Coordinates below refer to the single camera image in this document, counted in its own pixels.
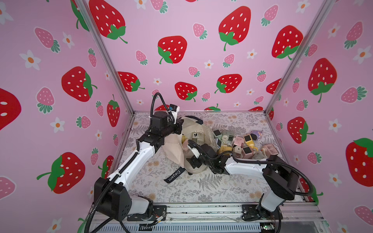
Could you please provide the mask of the cream canvas tote bag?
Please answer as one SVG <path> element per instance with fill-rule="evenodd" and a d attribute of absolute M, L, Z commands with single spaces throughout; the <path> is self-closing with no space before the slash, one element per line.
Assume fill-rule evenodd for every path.
<path fill-rule="evenodd" d="M 204 124 L 203 120 L 196 116 L 184 116 L 181 119 L 184 121 L 181 134 L 167 136 L 165 138 L 165 144 L 162 146 L 166 157 L 180 166 L 178 170 L 164 180 L 166 183 L 173 182 L 184 171 L 187 171 L 189 174 L 197 174 L 203 172 L 207 168 L 204 164 L 194 168 L 188 161 L 188 159 L 194 156 L 193 152 L 188 147 L 188 142 L 190 140 L 200 146 L 207 144 L 214 151 L 219 149 L 213 131 Z"/>

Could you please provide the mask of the mint green pencil sharpener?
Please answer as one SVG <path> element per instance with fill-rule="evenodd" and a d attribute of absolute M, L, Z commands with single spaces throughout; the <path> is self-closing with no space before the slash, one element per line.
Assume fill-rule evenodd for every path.
<path fill-rule="evenodd" d="M 220 130 L 214 130 L 213 135 L 214 135 L 214 138 L 218 138 L 219 140 L 222 139 L 222 133 Z"/>

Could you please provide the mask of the grey green pencil sharpener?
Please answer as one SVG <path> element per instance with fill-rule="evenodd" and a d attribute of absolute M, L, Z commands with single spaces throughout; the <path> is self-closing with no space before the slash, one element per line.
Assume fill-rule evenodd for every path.
<path fill-rule="evenodd" d="M 232 131 L 223 130 L 221 134 L 222 134 L 221 141 L 224 145 L 231 145 L 233 143 L 235 134 Z"/>

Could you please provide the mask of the pale green pencil sharpener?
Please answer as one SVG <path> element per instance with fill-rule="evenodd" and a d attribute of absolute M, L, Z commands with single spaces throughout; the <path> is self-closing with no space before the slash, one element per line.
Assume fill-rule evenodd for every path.
<path fill-rule="evenodd" d="M 267 156 L 261 152 L 256 153 L 253 157 L 253 160 L 262 160 L 262 159 L 267 159 Z"/>

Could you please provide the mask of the purple pencil sharpener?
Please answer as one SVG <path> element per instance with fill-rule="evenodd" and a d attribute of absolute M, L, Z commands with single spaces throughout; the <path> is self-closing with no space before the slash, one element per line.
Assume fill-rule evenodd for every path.
<path fill-rule="evenodd" d="M 263 132 L 262 131 L 259 131 L 259 130 L 252 130 L 250 132 L 250 135 L 253 139 L 253 141 L 259 141 L 262 139 L 262 136 L 263 136 Z"/>

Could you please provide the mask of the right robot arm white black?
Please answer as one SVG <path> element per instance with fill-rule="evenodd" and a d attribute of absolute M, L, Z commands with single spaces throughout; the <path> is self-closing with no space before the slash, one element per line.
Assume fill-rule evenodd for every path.
<path fill-rule="evenodd" d="M 200 146 L 191 140 L 187 142 L 187 147 L 193 153 L 187 161 L 194 169 L 205 165 L 214 174 L 264 178 L 270 189 L 261 196 L 256 207 L 243 208 L 241 219 L 244 221 L 270 218 L 281 220 L 280 206 L 285 201 L 292 201 L 295 196 L 312 196 L 314 193 L 310 179 L 276 155 L 261 160 L 241 159 L 232 151 L 218 154 L 211 146 Z"/>

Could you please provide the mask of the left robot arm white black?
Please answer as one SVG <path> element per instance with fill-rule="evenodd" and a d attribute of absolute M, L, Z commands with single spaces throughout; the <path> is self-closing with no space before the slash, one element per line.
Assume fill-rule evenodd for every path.
<path fill-rule="evenodd" d="M 151 119 L 149 129 L 136 140 L 137 147 L 127 160 L 106 179 L 99 178 L 95 182 L 94 204 L 86 217 L 85 233 L 89 232 L 96 212 L 108 216 L 108 219 L 92 230 L 93 233 L 112 220 L 122 223 L 131 215 L 144 219 L 154 217 L 153 201 L 143 196 L 131 197 L 128 190 L 145 163 L 164 145 L 165 138 L 181 134 L 183 123 L 184 120 L 180 118 L 175 123 L 161 123 L 160 120 Z"/>

